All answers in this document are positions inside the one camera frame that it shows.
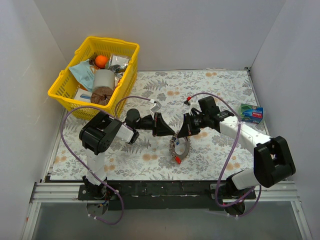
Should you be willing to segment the red key tag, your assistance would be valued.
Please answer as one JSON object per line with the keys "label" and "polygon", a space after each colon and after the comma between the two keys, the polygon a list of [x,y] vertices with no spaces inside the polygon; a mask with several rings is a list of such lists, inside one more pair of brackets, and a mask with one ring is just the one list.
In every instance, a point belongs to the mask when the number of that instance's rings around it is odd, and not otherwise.
{"label": "red key tag", "polygon": [[182,160],[181,160],[180,157],[178,157],[178,156],[175,156],[175,157],[174,157],[174,160],[176,161],[176,163],[177,163],[178,165],[180,165],[181,162],[182,162]]}

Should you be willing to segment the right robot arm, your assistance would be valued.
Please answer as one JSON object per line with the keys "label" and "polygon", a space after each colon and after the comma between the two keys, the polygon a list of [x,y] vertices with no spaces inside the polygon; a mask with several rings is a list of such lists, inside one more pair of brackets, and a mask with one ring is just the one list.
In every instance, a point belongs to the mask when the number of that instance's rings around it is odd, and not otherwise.
{"label": "right robot arm", "polygon": [[270,188],[296,173],[287,141],[262,134],[241,123],[228,111],[221,111],[212,96],[198,100],[200,109],[193,108],[183,116],[178,138],[194,136],[203,128],[211,128],[237,141],[253,155],[253,167],[229,176],[220,190],[237,199],[245,189],[256,186]]}

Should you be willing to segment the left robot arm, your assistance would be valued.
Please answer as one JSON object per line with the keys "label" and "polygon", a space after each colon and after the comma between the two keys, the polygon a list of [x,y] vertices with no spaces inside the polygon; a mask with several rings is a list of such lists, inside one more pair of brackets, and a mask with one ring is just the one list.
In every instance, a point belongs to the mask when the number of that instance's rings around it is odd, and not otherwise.
{"label": "left robot arm", "polygon": [[132,145],[139,137],[138,130],[151,130],[155,137],[172,136],[175,131],[164,121],[162,114],[154,112],[141,117],[140,112],[131,108],[124,122],[100,111],[80,131],[79,139],[85,148],[89,170],[82,178],[87,193],[95,200],[106,196],[106,186],[101,183],[107,179],[104,170],[105,152],[114,140]]}

